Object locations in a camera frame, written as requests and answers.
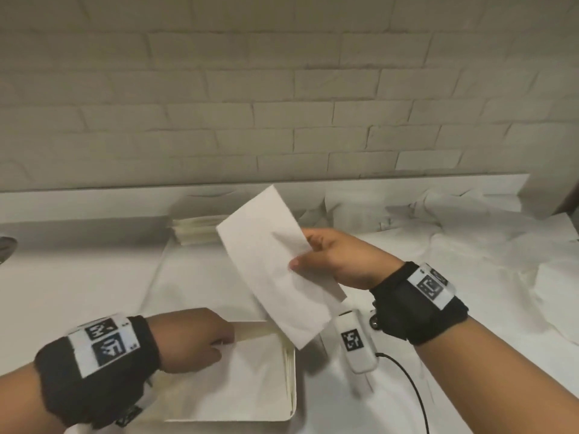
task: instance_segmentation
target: brick wall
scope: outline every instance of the brick wall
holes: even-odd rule
[[[579,0],[0,0],[0,190],[579,177]]]

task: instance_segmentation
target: white marker tag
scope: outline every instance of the white marker tag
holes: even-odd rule
[[[141,347],[131,321],[119,313],[80,326],[68,339],[82,378]]]
[[[426,263],[423,263],[408,281],[440,310],[453,299],[456,292],[448,280]]]

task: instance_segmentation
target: crumpled paper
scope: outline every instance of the crumpled paper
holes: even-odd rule
[[[341,312],[346,295],[333,278],[288,268],[290,260],[312,248],[274,186],[223,221],[217,232],[247,286],[298,349]]]

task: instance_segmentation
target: white device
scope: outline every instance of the white device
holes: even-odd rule
[[[334,327],[352,372],[372,372],[378,367],[376,347],[362,325],[361,314],[353,309],[334,318]]]

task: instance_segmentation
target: black cable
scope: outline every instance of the black cable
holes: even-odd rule
[[[387,357],[394,364],[396,364],[398,367],[400,367],[400,370],[402,370],[404,372],[404,374],[406,375],[406,377],[408,378],[408,380],[412,384],[412,388],[414,388],[414,391],[416,392],[416,396],[418,397],[418,402],[420,403],[420,408],[422,409],[422,415],[424,416],[424,426],[426,427],[426,434],[430,434],[429,419],[428,419],[428,417],[426,417],[426,409],[424,409],[424,404],[422,403],[422,398],[420,397],[420,393],[418,393],[418,389],[416,388],[416,385],[414,384],[414,381],[412,380],[412,378],[410,377],[408,372],[393,357],[386,355],[386,354],[383,354],[383,353],[377,353],[376,356],[377,357]]]

